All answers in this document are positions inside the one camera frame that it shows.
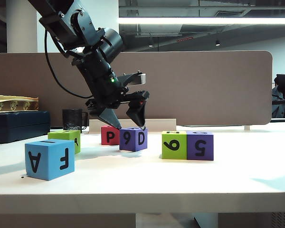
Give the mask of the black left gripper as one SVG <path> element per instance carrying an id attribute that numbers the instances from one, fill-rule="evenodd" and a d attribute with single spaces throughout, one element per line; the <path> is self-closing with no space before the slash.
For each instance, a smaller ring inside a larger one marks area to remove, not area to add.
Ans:
<path id="1" fill-rule="evenodd" d="M 127 116 L 145 130 L 145 105 L 150 94 L 148 91 L 129 94 L 127 85 L 132 82 L 141 84 L 146 74 L 137 71 L 117 77 L 99 50 L 75 57 L 72 65 L 78 68 L 93 94 L 87 103 L 92 115 L 103 123 L 121 129 L 113 109 L 117 109 L 120 103 L 128 103 Z"/>

